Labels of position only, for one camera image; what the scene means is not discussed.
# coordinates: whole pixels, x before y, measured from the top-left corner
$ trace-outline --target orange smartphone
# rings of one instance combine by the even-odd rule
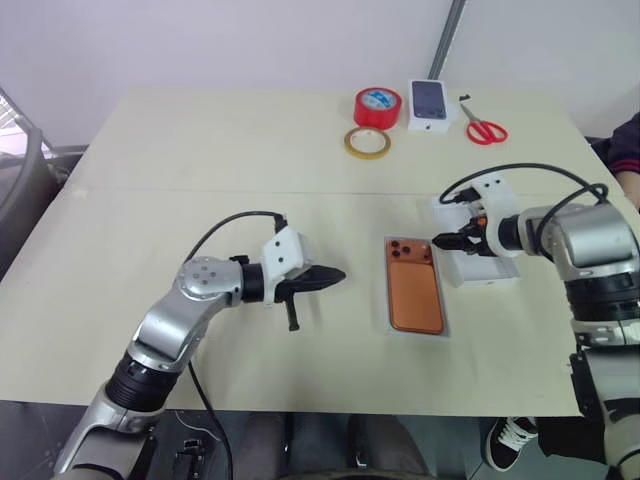
[[[422,240],[388,239],[385,254],[393,328],[440,335],[444,321],[431,247]]]

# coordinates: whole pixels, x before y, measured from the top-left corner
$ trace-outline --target black sneaker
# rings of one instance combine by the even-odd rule
[[[499,418],[485,442],[487,463],[498,472],[506,472],[518,460],[522,447],[537,436],[538,429],[527,417]]]

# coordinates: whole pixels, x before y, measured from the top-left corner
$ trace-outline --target metal pole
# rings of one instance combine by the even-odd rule
[[[433,57],[431,63],[431,70],[429,70],[429,80],[437,80],[440,77],[440,72],[444,66],[444,61],[449,54],[449,47],[451,46],[451,40],[458,28],[458,22],[462,16],[462,10],[464,10],[464,4],[467,0],[453,0],[451,2],[451,8],[449,9],[449,15],[447,21],[442,29],[442,35],[440,36],[440,42],[438,43],[438,49]]]

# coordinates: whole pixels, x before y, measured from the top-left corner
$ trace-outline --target white wall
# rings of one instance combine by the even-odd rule
[[[57,146],[89,143],[131,86],[403,86],[450,3],[0,0],[0,85]]]
[[[609,136],[640,110],[640,0],[468,0],[441,78],[545,90]]]

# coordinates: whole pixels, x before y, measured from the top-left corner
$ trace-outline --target white shoelace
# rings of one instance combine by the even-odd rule
[[[521,428],[513,419],[513,417],[507,418],[507,423],[502,427],[498,440],[503,445],[506,445],[511,450],[519,452],[522,450],[529,440],[536,438],[537,433],[529,433],[525,429]]]

